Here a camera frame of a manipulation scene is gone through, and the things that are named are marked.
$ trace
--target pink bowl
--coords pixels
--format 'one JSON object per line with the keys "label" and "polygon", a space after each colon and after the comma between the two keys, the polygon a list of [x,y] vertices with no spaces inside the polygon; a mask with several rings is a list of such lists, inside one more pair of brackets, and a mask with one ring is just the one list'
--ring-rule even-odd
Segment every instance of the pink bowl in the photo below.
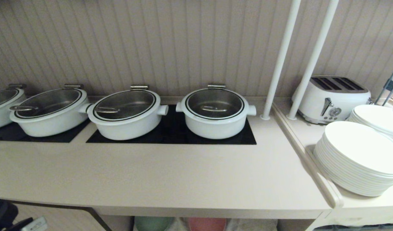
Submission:
{"label": "pink bowl", "polygon": [[191,231],[223,231],[226,227],[225,218],[188,218]]}

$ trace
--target toaster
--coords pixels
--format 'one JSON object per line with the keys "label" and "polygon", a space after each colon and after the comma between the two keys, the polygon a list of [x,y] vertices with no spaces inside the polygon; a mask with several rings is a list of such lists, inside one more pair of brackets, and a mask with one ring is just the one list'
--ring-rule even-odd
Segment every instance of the toaster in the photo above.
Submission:
{"label": "toaster", "polygon": [[312,76],[298,112],[311,123],[327,124],[346,120],[354,107],[371,102],[369,90],[353,80],[339,76]]}

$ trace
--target beadboard wall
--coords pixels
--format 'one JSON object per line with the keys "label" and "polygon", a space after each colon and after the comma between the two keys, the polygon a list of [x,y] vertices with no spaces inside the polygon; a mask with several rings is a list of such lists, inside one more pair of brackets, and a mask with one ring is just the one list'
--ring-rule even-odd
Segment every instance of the beadboard wall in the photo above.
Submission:
{"label": "beadboard wall", "polygon": [[[291,0],[0,0],[0,88],[29,95],[83,83],[89,95],[149,84],[185,95],[225,83],[267,94]],[[328,1],[302,0],[277,96],[302,77]],[[378,95],[393,72],[393,0],[343,0],[314,74]]]}

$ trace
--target knob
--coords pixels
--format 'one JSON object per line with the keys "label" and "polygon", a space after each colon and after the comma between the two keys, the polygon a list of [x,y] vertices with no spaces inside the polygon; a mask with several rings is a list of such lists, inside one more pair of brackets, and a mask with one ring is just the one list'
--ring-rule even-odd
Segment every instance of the knob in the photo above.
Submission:
{"label": "knob", "polygon": [[330,115],[331,117],[336,117],[336,116],[339,115],[341,112],[342,112],[342,109],[340,109],[340,108],[338,108],[338,107],[335,107],[335,108],[330,109],[329,115]]}

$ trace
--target pot lid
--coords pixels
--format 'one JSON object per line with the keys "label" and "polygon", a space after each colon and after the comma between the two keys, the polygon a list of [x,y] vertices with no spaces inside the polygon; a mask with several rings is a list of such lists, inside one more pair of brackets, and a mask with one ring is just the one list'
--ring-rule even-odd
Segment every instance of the pot lid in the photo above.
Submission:
{"label": "pot lid", "polygon": [[234,117],[243,110],[243,100],[225,89],[202,89],[186,100],[187,109],[196,116],[222,120]]}
{"label": "pot lid", "polygon": [[127,120],[144,114],[155,105],[156,97],[146,90],[128,90],[103,98],[94,107],[101,120]]}
{"label": "pot lid", "polygon": [[81,98],[78,89],[57,89],[35,95],[19,106],[11,107],[15,114],[22,118],[42,117],[61,111]]}
{"label": "pot lid", "polygon": [[19,91],[17,89],[0,90],[0,105],[14,98],[18,93]]}

